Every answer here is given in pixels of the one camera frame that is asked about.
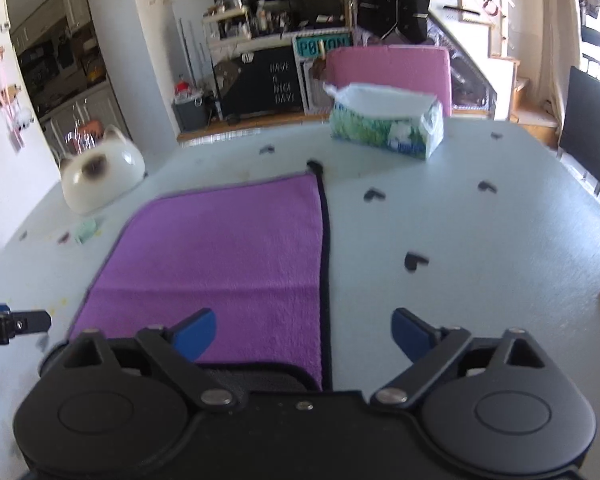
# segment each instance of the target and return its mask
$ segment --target chalkboard sign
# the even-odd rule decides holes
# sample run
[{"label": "chalkboard sign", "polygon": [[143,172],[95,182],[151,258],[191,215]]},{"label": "chalkboard sign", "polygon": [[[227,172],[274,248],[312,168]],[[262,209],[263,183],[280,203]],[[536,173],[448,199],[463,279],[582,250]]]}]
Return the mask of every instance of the chalkboard sign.
[{"label": "chalkboard sign", "polygon": [[242,53],[217,63],[214,74],[225,116],[302,110],[292,46]]}]

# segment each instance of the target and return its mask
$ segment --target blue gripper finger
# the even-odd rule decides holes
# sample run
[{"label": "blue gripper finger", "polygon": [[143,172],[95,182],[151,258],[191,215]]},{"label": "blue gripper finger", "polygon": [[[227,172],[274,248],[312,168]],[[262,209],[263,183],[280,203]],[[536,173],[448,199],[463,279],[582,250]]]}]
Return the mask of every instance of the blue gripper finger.
[{"label": "blue gripper finger", "polygon": [[193,362],[216,338],[216,314],[203,308],[173,326],[170,332],[171,345],[180,355]]},{"label": "blue gripper finger", "polygon": [[391,317],[391,336],[412,363],[422,359],[437,343],[439,331],[406,308]]}]

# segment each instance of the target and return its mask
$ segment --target microfiber cloth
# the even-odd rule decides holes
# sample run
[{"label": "microfiber cloth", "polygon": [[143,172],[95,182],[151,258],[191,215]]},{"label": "microfiber cloth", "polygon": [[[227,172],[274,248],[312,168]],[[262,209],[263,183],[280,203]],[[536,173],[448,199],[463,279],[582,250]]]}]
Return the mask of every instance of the microfiber cloth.
[{"label": "microfiber cloth", "polygon": [[150,202],[128,222],[88,291],[87,328],[133,336],[200,308],[217,318],[201,363],[301,367],[331,387],[329,221],[322,168]]}]

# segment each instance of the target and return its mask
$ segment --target table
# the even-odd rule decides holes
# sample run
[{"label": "table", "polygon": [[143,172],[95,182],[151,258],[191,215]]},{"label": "table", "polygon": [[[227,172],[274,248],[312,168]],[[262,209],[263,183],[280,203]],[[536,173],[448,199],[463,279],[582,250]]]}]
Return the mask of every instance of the table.
[{"label": "table", "polygon": [[[0,256],[0,302],[48,310],[50,338],[58,342],[142,204],[178,190],[302,171],[314,158],[324,165],[331,217],[334,387],[369,396],[409,365],[390,337],[390,314],[399,306],[478,336],[528,328],[596,411],[598,435],[584,474],[600,479],[600,206],[515,124],[452,118],[445,130],[427,162],[333,140],[328,124],[180,149],[138,188],[95,213],[102,227],[83,246],[57,243],[82,219],[56,187]],[[261,155],[267,144],[275,153]],[[478,190],[483,180],[497,193]],[[386,200],[365,202],[370,187]],[[429,265],[407,273],[408,251],[427,256]],[[40,337],[0,348],[0,480],[25,469],[11,421],[37,379]]]}]

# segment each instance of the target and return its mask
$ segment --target black towel edge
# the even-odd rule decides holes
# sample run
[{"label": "black towel edge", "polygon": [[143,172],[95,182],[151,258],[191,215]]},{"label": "black towel edge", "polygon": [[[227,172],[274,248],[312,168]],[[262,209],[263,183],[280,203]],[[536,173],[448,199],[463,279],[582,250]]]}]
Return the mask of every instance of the black towel edge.
[{"label": "black towel edge", "polygon": [[322,390],[333,390],[331,369],[331,312],[329,298],[329,257],[331,251],[331,224],[327,195],[324,192],[324,168],[317,160],[308,160],[307,166],[315,175],[322,213],[322,249],[320,252],[320,364],[322,365]]}]

